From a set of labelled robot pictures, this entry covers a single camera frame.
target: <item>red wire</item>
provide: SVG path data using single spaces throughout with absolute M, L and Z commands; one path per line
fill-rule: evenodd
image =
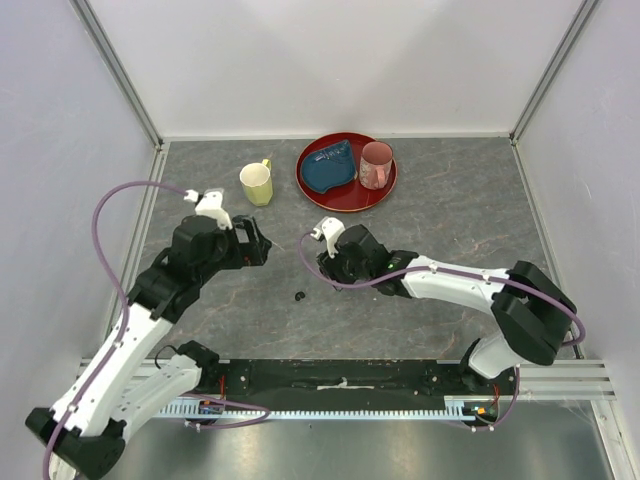
M 496 385 L 495 383 L 493 384 L 493 393 L 495 394 L 495 398 L 494 398 L 493 402 L 491 403 L 492 407 L 496 403 L 498 403 L 498 400 L 500 400 L 500 387 L 498 387 L 498 385 Z

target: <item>metal floor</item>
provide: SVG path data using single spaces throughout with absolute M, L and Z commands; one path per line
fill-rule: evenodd
M 588 403 L 520 402 L 493 433 L 437 422 L 153 420 L 105 480 L 611 480 Z

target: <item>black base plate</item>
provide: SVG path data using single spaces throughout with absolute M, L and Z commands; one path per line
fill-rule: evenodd
M 217 370 L 228 400 L 277 411 L 441 410 L 445 396 L 494 394 L 492 384 L 470 391 L 457 363 L 437 360 L 230 360 Z M 513 375 L 507 370 L 493 381 L 503 395 L 513 393 Z M 345 380 L 368 388 L 326 388 Z M 205 382 L 198 390 L 219 388 Z

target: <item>yellow mug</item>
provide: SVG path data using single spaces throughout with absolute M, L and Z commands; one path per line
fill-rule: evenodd
M 262 163 L 245 165 L 240 171 L 240 183 L 251 203 L 257 207 L 268 205 L 273 197 L 271 160 L 265 158 Z

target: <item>metal frame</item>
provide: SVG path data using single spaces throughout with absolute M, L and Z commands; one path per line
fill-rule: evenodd
M 556 78 L 556 75 L 562 68 L 564 61 L 566 60 L 569 52 L 576 44 L 580 33 L 584 30 L 589 18 L 595 11 L 596 7 L 600 3 L 600 0 L 583 0 L 582 4 L 578 7 L 578 11 L 573 17 L 569 28 L 565 32 L 562 40 L 560 40 L 560 44 L 556 48 L 553 56 L 551 57 L 551 61 L 547 65 L 544 73 L 542 74 L 542 78 L 536 85 L 536 88 L 533 90 L 533 94 L 529 98 L 520 118 L 516 122 L 516 125 L 513 127 L 513 131 L 511 132 L 511 139 L 514 142 L 517 142 L 522 137 L 525 129 L 529 125 L 531 118 L 536 113 L 538 106 L 542 103 L 544 97 L 549 90 L 549 87 L 553 83 L 553 80 Z
M 183 135 L 164 137 L 165 142 L 213 142 L 223 140 L 315 140 L 331 130 L 307 131 L 305 133 L 258 133 L 255 135 Z M 367 135 L 373 138 L 509 138 L 510 131 L 467 131 L 467 132 L 372 132 Z
M 140 100 L 140 97 L 136 92 L 136 89 L 134 88 L 129 75 L 127 75 L 122 62 L 116 55 L 115 49 L 113 48 L 113 45 L 111 45 L 109 37 L 107 37 L 106 32 L 102 28 L 102 25 L 100 24 L 95 11 L 91 7 L 91 4 L 88 0 L 70 1 L 76 13 L 78 14 L 78 17 L 84 24 L 87 33 L 98 49 L 98 52 L 100 52 L 100 56 L 102 56 L 102 59 L 107 65 L 107 68 L 118 84 L 122 95 L 136 114 L 136 117 L 138 118 L 138 121 L 140 122 L 140 125 L 142 126 L 144 132 L 149 137 L 149 140 L 151 140 L 151 142 L 156 147 L 161 146 L 163 143 L 162 137 L 153 124 L 149 113 L 142 103 L 142 100 Z
M 149 180 L 159 182 L 162 179 L 162 172 L 164 172 L 164 166 L 167 162 L 167 155 L 169 154 L 170 146 L 171 144 L 165 143 L 162 147 L 157 149 L 151 165 Z M 122 276 L 120 277 L 120 284 L 125 291 L 129 291 L 135 283 L 138 266 L 140 265 L 140 258 L 142 257 L 142 249 L 144 248 L 144 241 L 147 237 L 149 222 L 151 222 L 151 213 L 153 212 L 153 206 L 156 202 L 157 196 L 157 188 L 145 188 L 142 202 L 140 204 L 140 210 L 138 212 L 138 218 L 136 219 L 133 234 L 131 236 L 131 243 L 127 249 L 127 256 L 125 258 Z M 114 325 L 118 321 L 120 309 L 121 305 L 118 301 L 118 296 L 114 291 L 111 294 L 106 318 L 102 322 L 103 330 L 100 338 L 107 338 L 111 325 Z
M 262 411 L 225 410 L 219 413 L 204 413 L 200 408 L 200 400 L 178 397 L 160 410 L 154 418 L 170 418 L 180 420 L 207 420 L 214 418 L 232 419 L 245 417 L 260 417 Z M 444 401 L 444 410 L 393 410 L 393 411 L 330 411 L 330 412 L 301 412 L 276 411 L 269 415 L 270 420 L 427 420 L 427 421 L 473 421 L 473 415 L 462 412 L 464 401 Z
M 640 479 L 640 466 L 633 455 L 631 439 L 618 402 L 591 402 L 598 431 L 616 480 Z
M 91 359 L 84 359 L 80 373 L 89 365 Z M 169 360 L 159 359 L 162 368 Z M 441 361 L 440 363 L 459 363 L 457 361 Z M 147 359 L 136 370 L 129 382 L 131 389 L 158 371 L 153 359 Z M 616 399 L 609 375 L 602 360 L 556 360 L 551 367 L 541 367 L 524 363 L 520 368 L 519 401 L 567 401 L 597 400 L 613 401 Z M 486 401 L 491 396 L 460 395 L 450 396 L 447 400 Z

